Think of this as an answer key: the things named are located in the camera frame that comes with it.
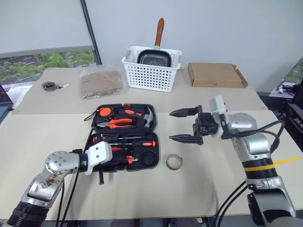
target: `white table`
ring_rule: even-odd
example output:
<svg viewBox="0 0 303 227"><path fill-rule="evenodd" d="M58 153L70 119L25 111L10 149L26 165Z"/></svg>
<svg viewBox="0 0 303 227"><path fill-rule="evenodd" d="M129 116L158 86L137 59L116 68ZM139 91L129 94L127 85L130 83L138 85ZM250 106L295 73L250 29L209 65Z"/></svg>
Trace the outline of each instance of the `white table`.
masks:
<svg viewBox="0 0 303 227"><path fill-rule="evenodd" d="M222 95L226 108L230 110L267 110L254 89L191 87L187 70L178 71L172 92L157 92L145 89L129 88L122 94L102 98L79 99L79 73L81 68L47 69L42 77L28 91L14 114L87 114L97 106L115 103L148 103L157 113L171 112L176 109L202 105L209 111L209 100ZM53 81L58 85L70 84L64 89L45 92L41 84Z"/></svg>
<svg viewBox="0 0 303 227"><path fill-rule="evenodd" d="M259 127L276 117L270 111L245 111L254 116ZM0 130L0 218L8 218L32 178L44 167L45 158L57 150L83 148L91 122L88 114L18 114L12 115ZM175 118L157 113L155 132L160 141L160 161L152 170L105 173L105 184L98 184L98 174L80 174L67 219L113 219L148 217L198 217L213 215L226 197L245 179L230 140L204 137L204 145L182 144L169 135L192 133L194 117ZM169 154L183 158L183 166L169 170ZM300 157L292 163L276 166L283 177L296 209L303 208L303 154L284 131L273 161ZM71 191L71 176L66 178L64 206ZM249 213L246 195L240 196L227 214ZM48 220L56 218L60 195L49 211Z"/></svg>

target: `black tool case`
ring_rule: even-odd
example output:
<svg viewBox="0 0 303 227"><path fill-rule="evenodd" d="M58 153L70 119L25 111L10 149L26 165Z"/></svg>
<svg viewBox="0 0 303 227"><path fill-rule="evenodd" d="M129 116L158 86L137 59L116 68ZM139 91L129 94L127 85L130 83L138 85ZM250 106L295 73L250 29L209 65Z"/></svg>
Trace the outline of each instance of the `black tool case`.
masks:
<svg viewBox="0 0 303 227"><path fill-rule="evenodd" d="M152 120L147 127L147 114L152 114ZM89 135L86 150L101 141L111 145L113 159L94 167L93 171L116 172L117 170L137 171L154 168L159 161L159 142L153 132L157 120L154 108L147 104L110 104L100 105L93 114L92 133ZM131 119L132 122L119 122L121 119Z"/></svg>

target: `wooden handle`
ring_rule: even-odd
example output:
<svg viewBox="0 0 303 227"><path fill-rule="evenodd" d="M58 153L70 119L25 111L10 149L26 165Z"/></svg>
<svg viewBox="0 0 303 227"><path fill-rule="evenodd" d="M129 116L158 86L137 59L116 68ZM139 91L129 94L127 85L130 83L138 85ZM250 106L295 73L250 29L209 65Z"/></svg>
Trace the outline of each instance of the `wooden handle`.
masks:
<svg viewBox="0 0 303 227"><path fill-rule="evenodd" d="M156 36L155 46L160 46L160 44L161 44L163 29L164 29L164 19L160 18L160 20L158 22L158 27L157 27L157 36Z"/></svg>

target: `orange pliers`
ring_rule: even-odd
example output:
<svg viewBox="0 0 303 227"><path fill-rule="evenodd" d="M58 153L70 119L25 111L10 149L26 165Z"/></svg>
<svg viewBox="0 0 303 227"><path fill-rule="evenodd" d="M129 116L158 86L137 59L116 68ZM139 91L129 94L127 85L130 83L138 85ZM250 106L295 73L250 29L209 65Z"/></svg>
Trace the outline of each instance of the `orange pliers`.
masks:
<svg viewBox="0 0 303 227"><path fill-rule="evenodd" d="M110 129L116 129L116 128L126 128L126 127L132 127L132 124L128 125L117 125L120 123L132 123L133 120L130 118L122 118L117 120L110 120L109 122L102 122L97 124L98 127L109 127Z"/></svg>

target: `roller blind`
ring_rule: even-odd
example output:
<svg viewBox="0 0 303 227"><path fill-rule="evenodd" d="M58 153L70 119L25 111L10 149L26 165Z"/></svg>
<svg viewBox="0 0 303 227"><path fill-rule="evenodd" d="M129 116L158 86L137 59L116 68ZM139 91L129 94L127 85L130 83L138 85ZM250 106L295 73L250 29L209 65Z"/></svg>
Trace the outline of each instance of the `roller blind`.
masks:
<svg viewBox="0 0 303 227"><path fill-rule="evenodd" d="M79 0L0 0L0 58L92 49Z"/></svg>

